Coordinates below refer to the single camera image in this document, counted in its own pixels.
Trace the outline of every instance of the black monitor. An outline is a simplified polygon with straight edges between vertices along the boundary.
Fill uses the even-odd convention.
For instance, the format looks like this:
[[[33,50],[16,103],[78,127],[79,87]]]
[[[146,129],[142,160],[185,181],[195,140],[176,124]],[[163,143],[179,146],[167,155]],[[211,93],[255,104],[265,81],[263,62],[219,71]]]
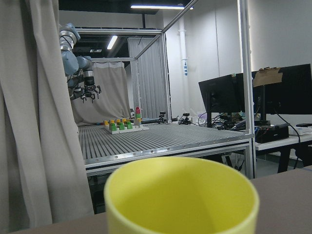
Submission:
[[[282,82],[253,88],[254,109],[265,114],[311,115],[312,78],[310,64],[282,67]]]
[[[245,111],[242,74],[209,79],[198,84],[208,115]]]

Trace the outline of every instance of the desk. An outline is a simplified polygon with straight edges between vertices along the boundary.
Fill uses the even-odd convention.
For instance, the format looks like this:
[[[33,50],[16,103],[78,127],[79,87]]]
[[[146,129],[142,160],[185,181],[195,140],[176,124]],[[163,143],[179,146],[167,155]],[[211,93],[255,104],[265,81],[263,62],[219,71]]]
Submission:
[[[260,197],[257,234],[312,233],[312,166],[251,182]],[[108,234],[106,214],[56,223],[14,234]]]
[[[297,136],[289,136],[287,139],[271,141],[267,143],[255,143],[256,154],[269,154],[280,152],[278,173],[287,171],[291,149],[296,150],[296,156],[303,161],[304,166],[312,165],[312,156],[309,155],[308,145],[312,144],[312,134],[300,136],[301,144]]]

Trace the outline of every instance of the green block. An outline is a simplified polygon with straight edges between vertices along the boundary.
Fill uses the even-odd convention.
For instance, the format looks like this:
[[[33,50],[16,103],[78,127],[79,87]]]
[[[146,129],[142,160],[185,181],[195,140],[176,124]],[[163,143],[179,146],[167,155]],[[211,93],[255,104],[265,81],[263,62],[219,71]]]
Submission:
[[[117,127],[116,127],[116,125],[114,123],[112,123],[112,125],[111,125],[111,130],[112,131],[117,131]]]

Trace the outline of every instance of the ceiling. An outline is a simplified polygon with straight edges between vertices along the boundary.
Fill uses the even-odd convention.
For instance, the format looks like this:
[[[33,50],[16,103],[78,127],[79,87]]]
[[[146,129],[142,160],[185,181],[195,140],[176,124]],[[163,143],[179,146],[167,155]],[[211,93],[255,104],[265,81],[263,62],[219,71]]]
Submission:
[[[156,14],[157,10],[131,9],[132,4],[153,5],[187,5],[190,0],[58,0],[59,9],[66,11],[88,11],[141,14],[142,21],[145,14]],[[73,52],[76,56],[91,56],[92,58],[128,58],[129,35],[118,35],[118,39],[112,48],[107,50],[111,39],[110,35],[80,35],[81,39],[74,46]],[[91,52],[94,49],[102,49],[101,52]]]
[[[186,6],[190,0],[58,0],[60,10],[154,15],[157,10],[131,9],[132,4]]]

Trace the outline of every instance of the beige curtain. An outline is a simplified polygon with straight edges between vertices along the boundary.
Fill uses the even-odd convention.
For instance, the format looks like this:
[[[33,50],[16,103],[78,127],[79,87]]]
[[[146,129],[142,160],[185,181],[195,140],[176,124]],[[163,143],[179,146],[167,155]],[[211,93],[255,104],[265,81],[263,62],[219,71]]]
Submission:
[[[135,57],[151,41],[151,38],[128,38],[130,56]],[[130,62],[133,87],[139,87],[139,93],[133,89],[134,105],[141,107],[143,118],[159,118],[161,111],[167,112],[167,119],[170,117],[167,107],[169,94],[166,94],[165,85],[167,74],[161,45],[161,39],[158,39],[138,58],[138,62]]]
[[[94,124],[115,118],[130,117],[127,75],[123,62],[94,63],[94,81],[101,86],[99,99],[84,103],[80,98],[72,101],[78,125]]]
[[[92,215],[58,0],[0,1],[0,233]]]

